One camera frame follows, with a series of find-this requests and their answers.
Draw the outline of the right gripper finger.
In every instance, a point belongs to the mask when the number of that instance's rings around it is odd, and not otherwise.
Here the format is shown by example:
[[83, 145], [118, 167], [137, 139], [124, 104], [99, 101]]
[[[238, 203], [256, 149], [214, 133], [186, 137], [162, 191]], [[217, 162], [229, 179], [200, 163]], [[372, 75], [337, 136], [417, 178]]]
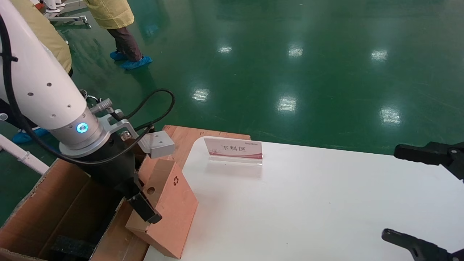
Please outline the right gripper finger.
[[381, 238], [393, 245], [408, 250], [415, 261], [463, 261], [464, 250], [454, 253], [439, 247], [431, 242], [416, 238], [406, 233], [386, 228], [382, 231]]
[[464, 180], [464, 143], [429, 142], [423, 147], [398, 144], [394, 157], [426, 165], [442, 165], [458, 180]]

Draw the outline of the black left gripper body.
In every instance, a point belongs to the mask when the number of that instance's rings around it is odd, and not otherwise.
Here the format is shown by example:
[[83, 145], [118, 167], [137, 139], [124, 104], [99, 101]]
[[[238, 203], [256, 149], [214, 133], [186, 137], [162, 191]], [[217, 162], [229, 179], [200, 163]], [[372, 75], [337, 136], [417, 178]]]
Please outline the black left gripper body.
[[[101, 161], [119, 154], [127, 147], [121, 138], [116, 133], [113, 133], [100, 149], [79, 158], [79, 160], [88, 162]], [[127, 199], [141, 193], [141, 184], [135, 173], [136, 158], [131, 150], [116, 157], [111, 162], [96, 166], [80, 165], [80, 167], [93, 180], [120, 192]]]

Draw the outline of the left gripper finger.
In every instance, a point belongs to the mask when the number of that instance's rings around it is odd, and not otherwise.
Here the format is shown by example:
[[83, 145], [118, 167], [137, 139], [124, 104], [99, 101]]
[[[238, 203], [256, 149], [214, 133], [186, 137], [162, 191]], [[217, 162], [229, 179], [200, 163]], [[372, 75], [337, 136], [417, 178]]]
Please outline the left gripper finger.
[[127, 201], [145, 222], [156, 224], [162, 220], [162, 216], [153, 208], [142, 191], [128, 197]]

